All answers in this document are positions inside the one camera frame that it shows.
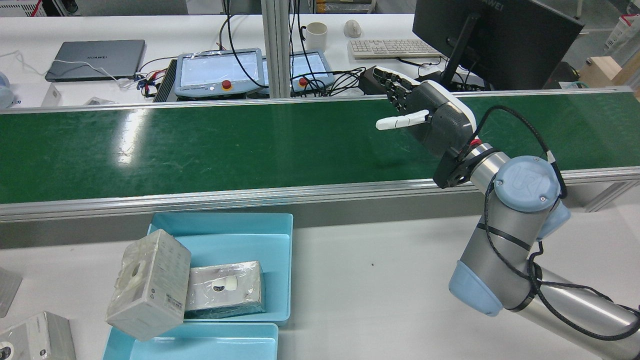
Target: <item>monitor stand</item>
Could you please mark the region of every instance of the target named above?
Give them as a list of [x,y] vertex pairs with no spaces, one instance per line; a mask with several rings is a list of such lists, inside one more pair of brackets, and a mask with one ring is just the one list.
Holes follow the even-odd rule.
[[440,83],[449,91],[457,90],[452,84],[453,77],[456,75],[456,71],[458,71],[460,60],[462,59],[462,56],[467,49],[467,43],[471,38],[471,34],[473,33],[478,19],[480,19],[480,15],[478,13],[469,14],[467,16],[467,20],[465,21],[465,25],[462,27],[462,31],[460,31],[460,36],[458,37],[458,39],[447,39],[447,41],[454,47],[453,52],[451,53],[451,57],[449,57],[449,63],[447,64],[445,70],[443,72],[435,71],[422,76],[418,79],[418,81],[434,80]]

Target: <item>white mug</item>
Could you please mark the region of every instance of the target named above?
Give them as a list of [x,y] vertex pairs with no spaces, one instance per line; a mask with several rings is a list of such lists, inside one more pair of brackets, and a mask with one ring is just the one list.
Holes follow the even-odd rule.
[[326,30],[327,27],[322,22],[310,22],[306,26],[302,26],[300,29],[300,35],[302,35],[302,30],[305,29],[306,34],[303,36],[303,40],[305,41],[305,49],[319,49],[322,51],[326,50]]

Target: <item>white table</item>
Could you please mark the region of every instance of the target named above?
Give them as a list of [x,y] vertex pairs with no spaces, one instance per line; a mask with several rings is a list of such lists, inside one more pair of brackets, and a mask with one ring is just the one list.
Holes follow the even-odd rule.
[[[19,50],[24,61],[44,73],[65,41],[144,39],[147,49],[142,63],[165,56],[177,56],[217,49],[218,31],[224,15],[163,17],[39,17],[0,18],[0,54]],[[333,70],[381,65],[417,75],[417,67],[396,60],[354,60],[347,52],[349,38],[342,32],[344,23],[356,19],[363,29],[361,38],[417,38],[412,32],[413,15],[302,15],[301,25],[321,21],[328,26],[325,55]],[[236,15],[231,20],[236,49],[260,47],[264,52],[261,15]],[[228,47],[226,31],[223,43]],[[301,50],[298,32],[294,32],[294,50]],[[144,71],[163,69],[169,60],[156,61]],[[44,77],[23,67],[14,56],[0,58],[0,71],[11,83],[45,83]],[[430,72],[422,69],[422,74]],[[79,106],[96,96],[120,104],[151,102],[139,90],[120,90],[114,81],[55,83],[62,95],[61,106]]]
[[[545,241],[540,264],[637,306],[638,193],[635,202],[598,213],[574,209]],[[292,315],[280,328],[278,358],[595,360],[518,315],[489,318],[447,291],[478,218],[296,229]],[[100,359],[109,332],[104,314],[128,244],[0,250],[0,264],[24,277],[0,329],[48,310],[70,319],[78,360]]]

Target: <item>green conveyor belt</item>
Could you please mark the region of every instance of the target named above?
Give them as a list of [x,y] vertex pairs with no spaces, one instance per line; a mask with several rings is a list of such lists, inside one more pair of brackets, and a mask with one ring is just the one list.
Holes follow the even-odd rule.
[[[525,115],[562,170],[640,165],[640,104],[630,93],[464,97]],[[432,177],[406,131],[378,131],[385,100],[0,115],[0,203],[366,183]],[[541,154],[515,118],[481,137],[510,156]]]

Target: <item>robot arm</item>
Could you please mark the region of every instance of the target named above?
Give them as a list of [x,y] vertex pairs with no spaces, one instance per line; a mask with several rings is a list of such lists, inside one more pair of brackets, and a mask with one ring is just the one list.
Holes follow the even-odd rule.
[[[439,187],[471,181],[486,195],[451,293],[489,316],[502,308],[518,313],[604,359],[640,359],[640,313],[533,262],[542,238],[570,217],[559,199],[557,168],[535,156],[511,159],[473,138],[472,112],[437,83],[417,84],[387,69],[374,75],[402,113],[376,127],[408,127],[441,158],[434,175]],[[539,251],[530,256],[536,244]]]

